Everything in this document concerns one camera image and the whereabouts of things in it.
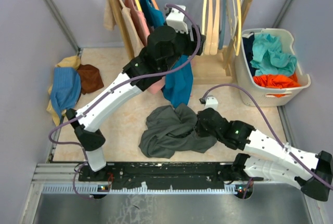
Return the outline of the dark grey t-shirt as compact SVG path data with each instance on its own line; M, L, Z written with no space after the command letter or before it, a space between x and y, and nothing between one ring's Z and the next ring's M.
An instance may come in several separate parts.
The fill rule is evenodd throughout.
M171 158L176 151L205 153L217 143L213 136L200 137L195 130L197 114L187 105L161 106L146 118L139 148L148 158Z

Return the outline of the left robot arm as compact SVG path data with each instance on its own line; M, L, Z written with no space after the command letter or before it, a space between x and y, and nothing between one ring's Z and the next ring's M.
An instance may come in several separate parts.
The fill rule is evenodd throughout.
M168 25L157 27L148 36L147 46L123 67L117 78L93 101L74 110L66 117L82 146L90 175L98 181L108 175L103 153L105 137L101 124L119 107L147 90L164 76L187 66L202 51L202 35L197 25L192 26L193 37L177 32Z

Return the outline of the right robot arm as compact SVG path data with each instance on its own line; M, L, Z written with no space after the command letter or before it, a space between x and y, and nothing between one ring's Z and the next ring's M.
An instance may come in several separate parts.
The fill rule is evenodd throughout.
M238 180L262 178L289 184L305 195L328 201L332 183L332 155L328 152L306 152L279 144L253 126L242 121L228 121L213 108L197 114L196 132L214 137L233 150L241 150L233 164Z

